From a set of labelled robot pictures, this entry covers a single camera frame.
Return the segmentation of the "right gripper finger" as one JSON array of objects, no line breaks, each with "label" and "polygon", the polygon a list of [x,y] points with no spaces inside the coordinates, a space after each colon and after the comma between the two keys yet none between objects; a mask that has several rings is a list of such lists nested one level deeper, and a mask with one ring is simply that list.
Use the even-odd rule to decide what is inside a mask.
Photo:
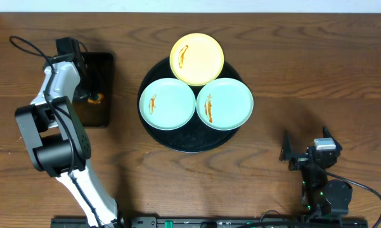
[{"label": "right gripper finger", "polygon": [[285,131],[283,135],[283,142],[282,142],[279,161],[288,161],[291,159],[291,157],[292,157],[292,147],[290,144],[290,138],[289,138],[288,132]]},{"label": "right gripper finger", "polygon": [[336,145],[336,150],[338,151],[342,151],[342,146],[338,143],[338,141],[331,135],[330,131],[328,130],[328,128],[326,126],[323,126],[323,137],[324,138],[331,138],[333,140],[333,142],[335,143]]}]

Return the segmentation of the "green yellow sponge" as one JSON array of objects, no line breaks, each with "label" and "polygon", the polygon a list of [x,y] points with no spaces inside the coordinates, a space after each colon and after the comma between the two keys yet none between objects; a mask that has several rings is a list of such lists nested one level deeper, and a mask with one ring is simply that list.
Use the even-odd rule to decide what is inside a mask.
[{"label": "green yellow sponge", "polygon": [[92,94],[90,97],[88,97],[87,102],[92,105],[98,105],[103,102],[105,99],[105,95],[102,92]]}]

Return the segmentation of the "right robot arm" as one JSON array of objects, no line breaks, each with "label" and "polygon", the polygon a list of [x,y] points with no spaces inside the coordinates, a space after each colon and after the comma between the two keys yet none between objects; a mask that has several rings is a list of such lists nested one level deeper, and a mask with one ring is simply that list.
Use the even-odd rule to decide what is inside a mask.
[{"label": "right robot arm", "polygon": [[342,146],[327,127],[323,127],[323,137],[315,139],[305,153],[294,153],[285,133],[280,160],[288,162],[290,171],[301,171],[302,204],[309,210],[302,216],[305,223],[341,224],[342,217],[349,213],[352,186],[343,180],[328,180],[326,174],[326,169],[336,164],[341,151]]}]

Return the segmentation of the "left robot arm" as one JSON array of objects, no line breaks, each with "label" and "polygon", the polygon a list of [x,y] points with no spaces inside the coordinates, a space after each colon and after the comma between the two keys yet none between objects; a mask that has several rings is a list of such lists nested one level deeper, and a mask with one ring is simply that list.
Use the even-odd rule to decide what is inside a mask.
[{"label": "left robot arm", "polygon": [[33,167],[63,184],[88,227],[120,227],[117,202],[91,164],[86,127],[106,127],[114,75],[110,53],[56,56],[43,68],[38,95],[15,119]]}]

